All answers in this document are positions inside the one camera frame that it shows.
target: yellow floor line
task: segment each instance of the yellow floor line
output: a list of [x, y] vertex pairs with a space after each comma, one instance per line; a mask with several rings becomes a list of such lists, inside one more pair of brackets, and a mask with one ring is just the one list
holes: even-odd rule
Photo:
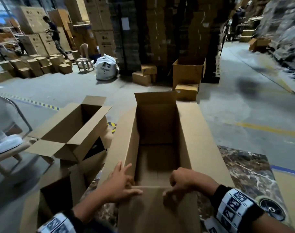
[[242, 122], [236, 122], [235, 125], [295, 137], [295, 131], [282, 130], [282, 129], [272, 128], [269, 126], [262, 126], [262, 125], [242, 123]]

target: hand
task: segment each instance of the hand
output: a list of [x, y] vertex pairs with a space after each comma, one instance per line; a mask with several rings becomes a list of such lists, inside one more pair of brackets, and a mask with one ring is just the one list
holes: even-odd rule
[[99, 191], [102, 192], [106, 203], [116, 203], [142, 194], [142, 190], [130, 188], [131, 185], [134, 185], [134, 178], [125, 174], [127, 169], [131, 167], [131, 163], [123, 168], [121, 167], [122, 162], [119, 161], [115, 169], [109, 174], [108, 179], [99, 186]]
[[191, 169], [178, 168], [170, 176], [172, 188], [165, 190], [163, 196], [176, 195], [182, 198], [193, 190], [199, 191], [207, 197], [213, 196], [219, 184], [211, 177]]

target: marble patterned table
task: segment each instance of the marble patterned table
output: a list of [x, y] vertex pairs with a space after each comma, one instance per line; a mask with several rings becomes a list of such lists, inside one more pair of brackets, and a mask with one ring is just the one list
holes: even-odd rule
[[[233, 179], [235, 187], [252, 198], [268, 196], [286, 209], [283, 199], [265, 155], [218, 146], [223, 160]], [[99, 179], [96, 177], [90, 184], [82, 199], [97, 188]], [[205, 220], [213, 216], [213, 208], [208, 198], [197, 193], [197, 205], [200, 218]], [[95, 215], [95, 218], [109, 222], [117, 227], [118, 207], [115, 204], [105, 204]]]

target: fan base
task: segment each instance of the fan base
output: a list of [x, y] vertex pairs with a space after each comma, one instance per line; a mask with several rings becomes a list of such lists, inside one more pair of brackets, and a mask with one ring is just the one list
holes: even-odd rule
[[22, 138], [19, 135], [10, 135], [0, 141], [0, 154], [19, 146]]

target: concrete floor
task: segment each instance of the concrete floor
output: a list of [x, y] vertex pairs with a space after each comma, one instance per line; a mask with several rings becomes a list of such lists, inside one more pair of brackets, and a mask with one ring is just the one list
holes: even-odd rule
[[[295, 172], [295, 95], [265, 76], [273, 75], [278, 69], [277, 65], [263, 66], [263, 59], [270, 61], [267, 55], [250, 53], [248, 44], [226, 43], [220, 61], [220, 83], [201, 84], [197, 103], [216, 144], [264, 154], [272, 165]], [[253, 68], [246, 64], [250, 61]], [[4, 86], [0, 92], [60, 108], [70, 102], [80, 103], [86, 95], [106, 96], [105, 105], [113, 106], [107, 120], [116, 123], [136, 105], [135, 92], [170, 90], [168, 86], [136, 85], [130, 77], [101, 83], [96, 80], [95, 72], [14, 78], [0, 86]], [[57, 112], [16, 102], [33, 128]], [[10, 169], [16, 161], [10, 158], [1, 164]], [[23, 153], [23, 161], [14, 167], [10, 177], [0, 175], [0, 233], [17, 231], [24, 199], [37, 189], [37, 182], [47, 167], [37, 156]]]

